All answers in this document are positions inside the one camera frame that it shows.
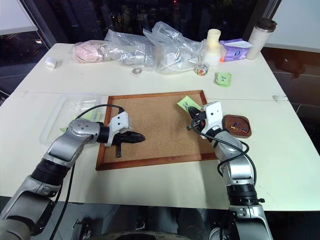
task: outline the wooden frame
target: wooden frame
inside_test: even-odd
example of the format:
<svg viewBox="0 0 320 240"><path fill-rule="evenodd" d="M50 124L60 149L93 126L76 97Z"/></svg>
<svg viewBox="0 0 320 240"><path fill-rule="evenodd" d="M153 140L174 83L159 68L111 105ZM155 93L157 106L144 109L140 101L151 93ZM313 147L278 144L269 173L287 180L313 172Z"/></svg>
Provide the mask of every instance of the wooden frame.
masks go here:
<svg viewBox="0 0 320 240"><path fill-rule="evenodd" d="M107 104L113 104L113 101L117 99L137 99L137 98L165 97L165 96L178 96L178 95L191 95L191 94L199 94L202 104L203 105L207 104L207 100L203 90L109 96ZM107 107L105 119L104 119L105 126L109 124L110 117L111 117L111 107ZM199 154L168 156L168 157L155 157L155 158L117 161L117 162L104 162L105 151L107 150L108 148L105 147L103 143L101 143L99 147L99 152L98 152L98 157L97 157L97 162L95 167L97 171L217 159L217 156L215 155L215 153L212 152L212 153L199 153Z"/></svg>

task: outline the yellow sticky note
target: yellow sticky note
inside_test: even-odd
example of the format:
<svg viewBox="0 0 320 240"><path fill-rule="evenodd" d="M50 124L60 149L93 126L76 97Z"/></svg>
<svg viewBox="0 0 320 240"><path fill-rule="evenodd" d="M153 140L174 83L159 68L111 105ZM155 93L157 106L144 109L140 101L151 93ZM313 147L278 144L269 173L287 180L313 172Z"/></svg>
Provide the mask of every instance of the yellow sticky note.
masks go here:
<svg viewBox="0 0 320 240"><path fill-rule="evenodd" d="M196 109L201 110L201 106L199 106L188 96L185 96L180 102L177 102L176 104L178 104L187 113L189 113L188 107L195 107Z"/></svg>

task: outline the small wooden tray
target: small wooden tray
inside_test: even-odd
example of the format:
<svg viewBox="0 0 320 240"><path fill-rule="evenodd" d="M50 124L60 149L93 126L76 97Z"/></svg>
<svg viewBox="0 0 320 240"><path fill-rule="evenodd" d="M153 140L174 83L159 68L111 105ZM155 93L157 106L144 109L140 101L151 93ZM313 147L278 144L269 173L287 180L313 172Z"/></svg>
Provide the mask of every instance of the small wooden tray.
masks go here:
<svg viewBox="0 0 320 240"><path fill-rule="evenodd" d="M223 117L223 127L237 138L247 139L251 136L251 127L248 118L238 115L225 115Z"/></svg>
<svg viewBox="0 0 320 240"><path fill-rule="evenodd" d="M207 103L202 90L109 96L108 104L121 106L131 118L132 131L145 136L139 143L122 143L122 157L116 147L100 144L96 170L132 168L159 164L217 159L209 141L192 130L192 119L177 105L186 95L197 104ZM118 109L108 107L104 125L117 115Z"/></svg>

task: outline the plastic bag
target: plastic bag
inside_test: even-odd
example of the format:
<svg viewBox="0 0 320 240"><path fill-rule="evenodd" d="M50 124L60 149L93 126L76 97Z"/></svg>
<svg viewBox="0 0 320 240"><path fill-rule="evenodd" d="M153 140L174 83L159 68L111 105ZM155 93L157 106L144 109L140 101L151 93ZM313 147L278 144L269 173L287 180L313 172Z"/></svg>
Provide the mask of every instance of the plastic bag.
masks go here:
<svg viewBox="0 0 320 240"><path fill-rule="evenodd" d="M156 68L161 74L174 74L195 69L204 53L203 41L185 38L179 31L159 21L152 32L143 34L156 46Z"/></svg>
<svg viewBox="0 0 320 240"><path fill-rule="evenodd" d="M110 61L108 43L101 40L77 42L71 49L72 57L79 63Z"/></svg>
<svg viewBox="0 0 320 240"><path fill-rule="evenodd" d="M154 47L145 36L109 29L104 40L108 43L108 56L113 60L119 60L126 65L141 67L144 70L155 69Z"/></svg>

